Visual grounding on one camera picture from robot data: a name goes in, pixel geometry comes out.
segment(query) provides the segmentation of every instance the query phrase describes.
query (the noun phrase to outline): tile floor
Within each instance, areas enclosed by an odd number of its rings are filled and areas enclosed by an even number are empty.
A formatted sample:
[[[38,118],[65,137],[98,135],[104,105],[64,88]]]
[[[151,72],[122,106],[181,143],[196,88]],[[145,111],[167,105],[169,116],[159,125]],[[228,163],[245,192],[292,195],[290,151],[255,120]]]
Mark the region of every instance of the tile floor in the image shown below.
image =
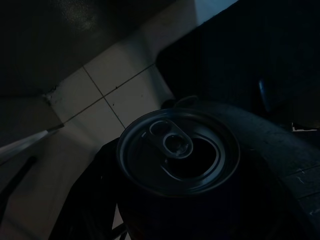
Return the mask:
[[[41,150],[29,149],[41,151],[41,162],[12,195],[1,239],[48,239],[70,187],[100,147],[173,97],[154,65],[159,51],[234,2],[178,0],[47,94],[65,127]],[[117,211],[114,227],[121,222]]]

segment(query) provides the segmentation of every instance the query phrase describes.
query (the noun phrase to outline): dark fabric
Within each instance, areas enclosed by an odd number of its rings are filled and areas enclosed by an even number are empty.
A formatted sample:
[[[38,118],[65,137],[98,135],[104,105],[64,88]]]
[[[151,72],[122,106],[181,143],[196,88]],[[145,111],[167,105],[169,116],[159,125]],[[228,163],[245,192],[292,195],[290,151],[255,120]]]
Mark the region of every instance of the dark fabric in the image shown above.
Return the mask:
[[[104,145],[72,186],[50,240],[108,240],[116,210],[118,138]]]
[[[178,99],[195,94],[254,112],[264,79],[276,107],[319,84],[319,5],[239,0],[164,49],[156,65]]]
[[[6,207],[10,195],[14,192],[20,182],[24,179],[25,175],[29,172],[31,167],[37,161],[37,158],[31,156],[22,168],[16,173],[16,175],[10,180],[7,186],[0,192],[0,226],[5,215]]]

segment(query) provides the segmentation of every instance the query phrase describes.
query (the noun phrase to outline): pull tab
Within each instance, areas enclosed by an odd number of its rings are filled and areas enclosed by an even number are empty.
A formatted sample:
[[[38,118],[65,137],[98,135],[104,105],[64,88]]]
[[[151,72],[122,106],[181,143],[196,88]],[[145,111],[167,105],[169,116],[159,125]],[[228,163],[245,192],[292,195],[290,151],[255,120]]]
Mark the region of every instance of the pull tab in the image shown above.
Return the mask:
[[[169,119],[153,122],[147,138],[168,158],[186,158],[194,148],[191,138]]]

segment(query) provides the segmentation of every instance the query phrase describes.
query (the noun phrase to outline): grout line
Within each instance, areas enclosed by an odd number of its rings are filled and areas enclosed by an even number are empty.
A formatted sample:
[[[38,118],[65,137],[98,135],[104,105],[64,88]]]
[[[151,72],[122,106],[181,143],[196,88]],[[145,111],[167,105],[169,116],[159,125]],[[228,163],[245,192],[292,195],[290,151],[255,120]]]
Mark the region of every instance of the grout line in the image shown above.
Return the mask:
[[[122,123],[122,121],[120,120],[120,118],[118,117],[118,115],[116,114],[116,112],[114,111],[114,109],[111,107],[111,105],[109,104],[109,102],[107,101],[107,99],[105,97],[103,97],[106,104],[108,104],[108,106],[111,108],[112,112],[114,113],[114,115],[116,116],[116,118],[119,120],[119,122],[121,123],[121,125],[123,126],[124,129],[126,129],[125,125]]]
[[[103,99],[104,97],[100,97],[98,100],[94,101],[93,103],[91,103],[89,106],[85,107],[84,109],[82,109],[80,112],[78,112],[77,114],[73,115],[72,117],[70,117],[67,121],[65,121],[63,124],[66,124],[67,122],[69,122],[71,119],[75,118],[76,116],[78,116],[80,113],[82,113],[83,111],[87,110],[88,108],[90,108],[93,104],[97,103],[98,101],[100,101],[101,99]]]
[[[95,81],[92,79],[92,77],[90,76],[90,74],[88,73],[88,71],[85,69],[85,67],[83,66],[84,71],[86,72],[86,74],[88,74],[89,78],[91,79],[91,81],[93,82],[93,84],[95,85],[95,87],[98,89],[98,91],[100,92],[100,94],[102,95],[102,98],[105,100],[106,104],[108,104],[108,106],[110,107],[110,109],[112,110],[112,112],[114,113],[115,117],[119,120],[119,122],[121,123],[121,125],[123,126],[124,129],[126,129],[125,125],[122,123],[122,121],[120,120],[120,118],[118,117],[118,115],[116,114],[116,112],[114,111],[114,109],[110,106],[110,104],[108,103],[107,99],[104,97],[104,94],[101,92],[101,90],[98,88],[97,84],[95,83]]]
[[[110,92],[108,92],[106,95],[104,95],[104,97],[106,97],[107,95],[113,93],[115,90],[119,89],[121,86],[125,85],[127,82],[129,82],[130,80],[134,79],[136,76],[138,76],[139,74],[141,74],[142,72],[144,72],[145,70],[151,68],[153,65],[155,65],[154,63],[152,63],[151,65],[147,66],[145,69],[143,69],[142,71],[138,72],[136,75],[134,75],[133,77],[129,78],[128,80],[126,80],[125,82],[121,83],[119,86],[116,86],[115,89],[111,90]]]

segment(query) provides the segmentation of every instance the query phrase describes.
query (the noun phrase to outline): wall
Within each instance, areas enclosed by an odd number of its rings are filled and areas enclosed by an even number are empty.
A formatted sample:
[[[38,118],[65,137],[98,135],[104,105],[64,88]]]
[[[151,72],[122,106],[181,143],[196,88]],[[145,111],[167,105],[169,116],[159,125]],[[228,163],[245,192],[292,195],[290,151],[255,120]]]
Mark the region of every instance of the wall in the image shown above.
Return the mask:
[[[0,96],[46,93],[175,0],[31,0],[1,6]]]

